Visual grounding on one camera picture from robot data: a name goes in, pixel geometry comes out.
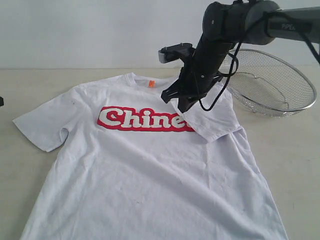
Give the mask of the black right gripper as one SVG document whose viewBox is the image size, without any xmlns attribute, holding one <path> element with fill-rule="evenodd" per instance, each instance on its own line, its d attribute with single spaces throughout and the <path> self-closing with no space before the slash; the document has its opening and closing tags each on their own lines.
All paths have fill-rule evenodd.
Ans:
<svg viewBox="0 0 320 240">
<path fill-rule="evenodd" d="M 198 70 L 192 57 L 186 58 L 178 79 L 161 93 L 165 103 L 178 99 L 177 108 L 187 112 L 200 98 L 204 98 L 211 88 L 222 80 L 221 73 L 204 74 Z"/>
</svg>

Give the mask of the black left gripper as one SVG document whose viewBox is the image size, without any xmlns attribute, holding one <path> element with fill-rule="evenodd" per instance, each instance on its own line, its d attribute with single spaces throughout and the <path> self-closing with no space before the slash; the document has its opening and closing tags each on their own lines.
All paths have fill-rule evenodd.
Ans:
<svg viewBox="0 0 320 240">
<path fill-rule="evenodd" d="M 2 107 L 4 105 L 4 99 L 3 97 L 0 96 L 0 107 Z"/>
</svg>

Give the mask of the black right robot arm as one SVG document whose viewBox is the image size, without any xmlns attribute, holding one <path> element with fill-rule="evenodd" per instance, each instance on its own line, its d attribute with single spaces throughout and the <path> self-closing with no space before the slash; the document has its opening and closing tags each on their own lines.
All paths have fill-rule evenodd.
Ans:
<svg viewBox="0 0 320 240">
<path fill-rule="evenodd" d="M 162 100 L 177 99 L 180 112 L 187 112 L 217 82 L 231 78 L 232 71 L 219 70 L 231 50 L 238 52 L 242 44 L 265 46 L 274 39 L 304 42 L 318 60 L 314 44 L 320 41 L 319 7 L 281 9 L 271 0 L 211 3 L 203 15 L 197 46 L 179 43 L 159 50 L 161 63 L 183 62 L 178 79 L 162 92 Z"/>
</svg>

